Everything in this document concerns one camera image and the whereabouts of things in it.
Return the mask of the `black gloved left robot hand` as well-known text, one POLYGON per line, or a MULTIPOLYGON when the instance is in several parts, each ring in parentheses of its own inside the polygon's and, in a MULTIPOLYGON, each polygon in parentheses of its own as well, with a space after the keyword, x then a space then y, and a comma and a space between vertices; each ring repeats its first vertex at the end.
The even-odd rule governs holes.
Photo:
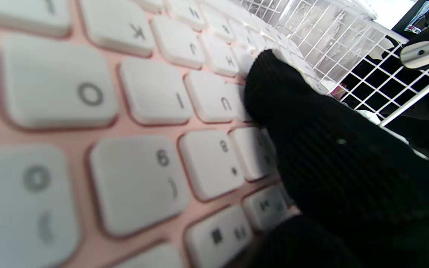
MULTIPOLYGON (((429 29, 414 34, 400 46, 387 37, 395 52, 381 51, 366 58, 339 86, 337 99, 351 108, 373 112, 386 118, 412 100, 429 85, 429 29)), ((419 98, 387 124, 387 128, 429 157, 429 93, 419 98)))

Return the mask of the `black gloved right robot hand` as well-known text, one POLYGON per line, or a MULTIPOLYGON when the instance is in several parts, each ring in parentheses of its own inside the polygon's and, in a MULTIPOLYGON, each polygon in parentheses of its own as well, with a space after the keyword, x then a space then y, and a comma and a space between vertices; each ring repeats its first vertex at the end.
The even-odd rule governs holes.
POLYGON ((249 268, 429 268, 429 160, 273 50, 254 61, 244 103, 301 212, 264 236, 249 268))

